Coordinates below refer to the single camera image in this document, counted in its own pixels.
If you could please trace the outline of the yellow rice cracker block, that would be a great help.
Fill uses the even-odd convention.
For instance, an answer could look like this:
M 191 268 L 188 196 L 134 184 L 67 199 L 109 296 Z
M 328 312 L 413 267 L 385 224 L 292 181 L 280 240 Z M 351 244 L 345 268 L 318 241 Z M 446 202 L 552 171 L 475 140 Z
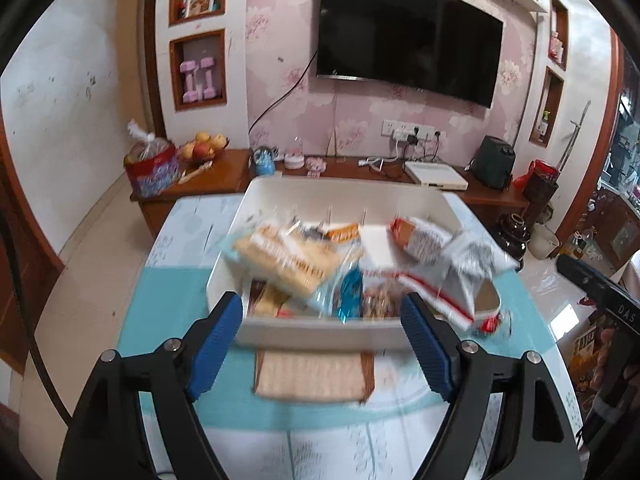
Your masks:
M 241 234 L 232 249 L 249 269 L 302 299 L 333 278 L 344 260 L 332 243 L 309 237 L 298 226 L 270 221 Z

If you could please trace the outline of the white set-top box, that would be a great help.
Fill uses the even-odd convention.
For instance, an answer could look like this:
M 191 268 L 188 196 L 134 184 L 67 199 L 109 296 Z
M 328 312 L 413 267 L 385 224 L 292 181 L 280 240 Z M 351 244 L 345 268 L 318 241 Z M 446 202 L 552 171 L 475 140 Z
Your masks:
M 417 185 L 444 191 L 463 192 L 469 182 L 454 168 L 438 162 L 406 162 L 405 173 Z

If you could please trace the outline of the blue snack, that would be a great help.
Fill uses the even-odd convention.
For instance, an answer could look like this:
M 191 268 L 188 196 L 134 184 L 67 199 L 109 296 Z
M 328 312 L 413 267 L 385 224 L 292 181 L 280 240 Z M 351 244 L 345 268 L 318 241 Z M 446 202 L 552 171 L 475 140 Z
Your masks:
M 360 317 L 362 291 L 362 273 L 359 266 L 354 266 L 344 275 L 338 290 L 336 316 L 343 323 Z

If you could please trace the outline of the wooden tv cabinet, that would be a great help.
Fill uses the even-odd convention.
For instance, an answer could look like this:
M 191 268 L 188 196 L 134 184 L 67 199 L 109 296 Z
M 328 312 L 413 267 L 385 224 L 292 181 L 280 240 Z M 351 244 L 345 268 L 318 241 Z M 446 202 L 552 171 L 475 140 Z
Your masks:
M 457 196 L 480 219 L 484 226 L 492 226 L 502 214 L 525 214 L 529 206 L 523 193 L 510 186 L 505 190 L 494 190 L 482 185 L 469 171 L 454 168 L 468 182 L 464 191 Z M 333 157 L 326 159 L 325 178 L 358 179 L 410 183 L 412 179 L 404 173 L 402 165 L 394 162 L 380 174 L 368 166 L 359 166 L 355 157 Z M 185 184 L 175 184 L 155 197 L 142 198 L 131 194 L 146 226 L 153 235 L 160 232 L 171 208 L 183 197 L 244 193 L 254 179 L 255 171 L 250 166 L 250 152 L 247 150 L 227 150 L 214 161 L 213 167 L 194 177 Z

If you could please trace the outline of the white bucket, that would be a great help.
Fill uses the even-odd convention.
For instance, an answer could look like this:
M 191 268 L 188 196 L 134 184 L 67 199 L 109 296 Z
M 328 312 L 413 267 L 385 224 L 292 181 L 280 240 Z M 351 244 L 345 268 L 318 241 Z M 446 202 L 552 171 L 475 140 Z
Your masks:
M 535 223 L 528 243 L 529 252 L 538 260 L 544 260 L 560 247 L 560 242 L 548 226 Z

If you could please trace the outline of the pink dumbbell left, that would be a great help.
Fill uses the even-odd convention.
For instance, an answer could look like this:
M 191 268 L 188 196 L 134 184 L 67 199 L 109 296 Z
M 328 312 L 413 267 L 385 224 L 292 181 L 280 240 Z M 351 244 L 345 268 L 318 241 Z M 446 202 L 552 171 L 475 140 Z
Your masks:
M 198 62 L 195 60 L 183 61 L 180 64 L 180 73 L 184 79 L 184 92 L 182 102 L 191 104 L 200 100 L 198 84 L 196 83 L 196 73 L 198 72 Z

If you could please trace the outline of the pink dumbbell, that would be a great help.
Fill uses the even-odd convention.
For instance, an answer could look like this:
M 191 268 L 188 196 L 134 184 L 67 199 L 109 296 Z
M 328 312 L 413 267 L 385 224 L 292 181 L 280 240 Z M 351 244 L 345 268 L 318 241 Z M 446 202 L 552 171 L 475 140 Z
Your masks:
M 216 60 L 212 56 L 202 58 L 200 62 L 201 71 L 204 75 L 204 87 L 202 90 L 202 98 L 204 100 L 212 100 L 217 96 L 217 89 L 214 84 L 214 68 Z
M 180 64 L 180 73 L 184 79 L 184 92 L 182 102 L 191 104 L 200 100 L 198 84 L 196 83 L 196 73 L 198 72 L 198 62 L 195 60 L 183 61 Z

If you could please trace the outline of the teal white tablecloth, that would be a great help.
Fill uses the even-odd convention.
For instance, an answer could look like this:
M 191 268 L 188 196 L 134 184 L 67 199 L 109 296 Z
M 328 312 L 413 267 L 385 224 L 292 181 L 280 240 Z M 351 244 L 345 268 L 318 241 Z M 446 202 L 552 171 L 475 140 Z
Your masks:
M 241 196 L 178 200 L 134 291 L 118 351 L 136 356 L 179 337 L 208 312 L 209 284 Z M 233 479 L 409 479 L 446 413 L 416 358 L 385 350 L 366 403 L 267 400 L 253 391 L 255 352 L 234 347 L 213 388 L 195 404 L 209 442 Z

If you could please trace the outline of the fruit bowl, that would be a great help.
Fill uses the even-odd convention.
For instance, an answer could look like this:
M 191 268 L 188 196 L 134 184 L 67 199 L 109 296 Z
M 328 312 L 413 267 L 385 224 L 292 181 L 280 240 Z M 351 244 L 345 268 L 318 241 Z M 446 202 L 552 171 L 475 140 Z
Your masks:
M 190 162 L 190 164 L 211 162 L 228 145 L 229 139 L 223 134 L 209 134 L 205 131 L 200 131 L 191 141 L 178 148 L 178 155 L 181 160 Z

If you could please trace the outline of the white wall power strip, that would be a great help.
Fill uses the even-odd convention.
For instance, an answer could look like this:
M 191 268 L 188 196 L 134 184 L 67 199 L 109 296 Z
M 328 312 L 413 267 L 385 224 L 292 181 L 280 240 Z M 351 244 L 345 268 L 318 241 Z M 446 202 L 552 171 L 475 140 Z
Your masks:
M 428 125 L 412 124 L 384 119 L 381 136 L 387 136 L 399 142 L 407 142 L 409 136 L 415 136 L 419 141 L 428 141 L 435 134 L 435 128 Z

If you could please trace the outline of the red gift bag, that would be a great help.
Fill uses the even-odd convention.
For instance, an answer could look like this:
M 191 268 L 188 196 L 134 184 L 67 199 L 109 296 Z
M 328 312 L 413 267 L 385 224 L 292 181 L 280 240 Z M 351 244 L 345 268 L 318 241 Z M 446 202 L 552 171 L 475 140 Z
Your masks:
M 176 146 L 144 131 L 134 119 L 128 122 L 127 130 L 134 145 L 124 158 L 124 168 L 134 195 L 139 198 L 159 196 L 180 178 Z

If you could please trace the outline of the red candy packet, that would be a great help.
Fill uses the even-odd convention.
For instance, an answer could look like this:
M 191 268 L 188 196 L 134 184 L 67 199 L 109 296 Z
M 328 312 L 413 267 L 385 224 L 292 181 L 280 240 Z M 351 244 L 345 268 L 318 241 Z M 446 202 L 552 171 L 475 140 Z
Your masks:
M 480 322 L 477 326 L 477 333 L 483 337 L 503 337 L 510 338 L 513 330 L 513 315 L 510 310 L 501 310 L 491 318 Z

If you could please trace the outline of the black air fryer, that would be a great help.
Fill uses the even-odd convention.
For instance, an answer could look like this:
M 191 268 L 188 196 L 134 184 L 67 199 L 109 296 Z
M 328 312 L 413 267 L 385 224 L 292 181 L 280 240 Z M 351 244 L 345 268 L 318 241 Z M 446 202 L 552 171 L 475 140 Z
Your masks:
M 495 136 L 484 136 L 469 172 L 486 188 L 504 191 L 511 184 L 514 162 L 515 152 L 509 143 Z

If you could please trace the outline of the white plastic storage bin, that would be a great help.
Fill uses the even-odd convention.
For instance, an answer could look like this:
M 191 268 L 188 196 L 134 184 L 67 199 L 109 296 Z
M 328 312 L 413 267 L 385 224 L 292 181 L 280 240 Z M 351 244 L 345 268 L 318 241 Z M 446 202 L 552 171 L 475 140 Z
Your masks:
M 358 223 L 388 226 L 397 216 L 432 220 L 449 229 L 486 230 L 471 209 L 454 193 L 415 184 L 383 181 L 260 177 L 250 182 L 228 233 L 250 220 L 297 217 L 328 226 Z M 401 264 L 409 258 L 396 248 Z M 241 346 L 318 351 L 407 350 L 409 341 L 398 318 L 355 320 L 337 318 L 253 318 L 240 326 L 235 342 Z

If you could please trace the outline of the orange white snack packet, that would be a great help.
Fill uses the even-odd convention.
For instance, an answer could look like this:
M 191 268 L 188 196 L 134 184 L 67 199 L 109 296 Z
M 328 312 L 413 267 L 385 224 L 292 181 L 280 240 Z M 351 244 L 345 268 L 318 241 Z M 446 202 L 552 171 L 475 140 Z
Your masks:
M 454 234 L 431 220 L 396 217 L 390 224 L 395 244 L 422 263 L 435 261 L 454 238 Z

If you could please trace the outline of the brown wafer packet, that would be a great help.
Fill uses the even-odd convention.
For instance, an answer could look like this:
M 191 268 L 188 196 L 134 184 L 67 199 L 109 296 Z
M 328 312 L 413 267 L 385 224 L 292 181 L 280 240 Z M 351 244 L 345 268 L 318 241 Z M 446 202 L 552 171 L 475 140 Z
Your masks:
M 265 399 L 315 404 L 366 403 L 374 387 L 371 352 L 256 352 L 253 390 Z

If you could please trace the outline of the dark red paper bag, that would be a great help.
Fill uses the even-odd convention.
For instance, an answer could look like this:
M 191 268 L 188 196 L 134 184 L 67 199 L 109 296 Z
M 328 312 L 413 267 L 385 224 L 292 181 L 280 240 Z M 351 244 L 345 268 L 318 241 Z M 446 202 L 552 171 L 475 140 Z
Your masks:
M 526 174 L 517 177 L 512 184 L 528 201 L 528 207 L 523 219 L 526 226 L 531 228 L 548 205 L 558 189 L 559 170 L 541 159 L 533 160 Z

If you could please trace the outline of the clear bread packet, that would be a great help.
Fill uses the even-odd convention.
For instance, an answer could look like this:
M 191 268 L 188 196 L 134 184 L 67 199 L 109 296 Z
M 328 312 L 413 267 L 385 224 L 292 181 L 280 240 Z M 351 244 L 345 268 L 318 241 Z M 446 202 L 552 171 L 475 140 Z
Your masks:
M 392 280 L 367 286 L 361 299 L 363 318 L 397 318 L 404 288 Z

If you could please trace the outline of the red white cookie packet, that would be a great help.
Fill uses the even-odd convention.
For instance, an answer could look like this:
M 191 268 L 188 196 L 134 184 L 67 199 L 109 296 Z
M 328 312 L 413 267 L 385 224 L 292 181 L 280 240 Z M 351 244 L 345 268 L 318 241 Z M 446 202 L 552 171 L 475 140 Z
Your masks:
M 398 271 L 402 261 L 396 252 L 396 245 L 387 226 L 372 224 L 360 226 L 362 256 L 359 269 L 362 273 Z

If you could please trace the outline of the black wall television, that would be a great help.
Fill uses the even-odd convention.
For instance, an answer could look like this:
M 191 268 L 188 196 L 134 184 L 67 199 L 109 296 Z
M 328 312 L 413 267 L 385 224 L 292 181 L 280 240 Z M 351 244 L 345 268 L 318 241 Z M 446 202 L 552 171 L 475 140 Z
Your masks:
M 317 74 L 491 107 L 503 22 L 462 0 L 320 0 Z

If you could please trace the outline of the pink dumbbell right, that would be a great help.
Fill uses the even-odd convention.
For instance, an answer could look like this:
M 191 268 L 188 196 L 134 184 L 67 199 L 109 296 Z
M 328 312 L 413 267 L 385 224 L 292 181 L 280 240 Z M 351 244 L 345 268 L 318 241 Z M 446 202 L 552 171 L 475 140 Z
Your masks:
M 202 90 L 202 98 L 204 100 L 212 100 L 217 96 L 217 89 L 214 84 L 214 68 L 216 60 L 212 56 L 202 58 L 200 62 L 201 71 L 204 75 L 204 87 Z

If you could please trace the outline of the silver white snack bag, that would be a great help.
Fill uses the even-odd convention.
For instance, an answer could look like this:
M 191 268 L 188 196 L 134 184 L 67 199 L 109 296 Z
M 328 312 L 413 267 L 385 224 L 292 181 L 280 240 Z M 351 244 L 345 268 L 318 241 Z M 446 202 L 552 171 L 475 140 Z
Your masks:
M 459 232 L 435 261 L 416 261 L 400 280 L 450 324 L 470 332 L 500 312 L 494 281 L 517 266 L 490 238 Z

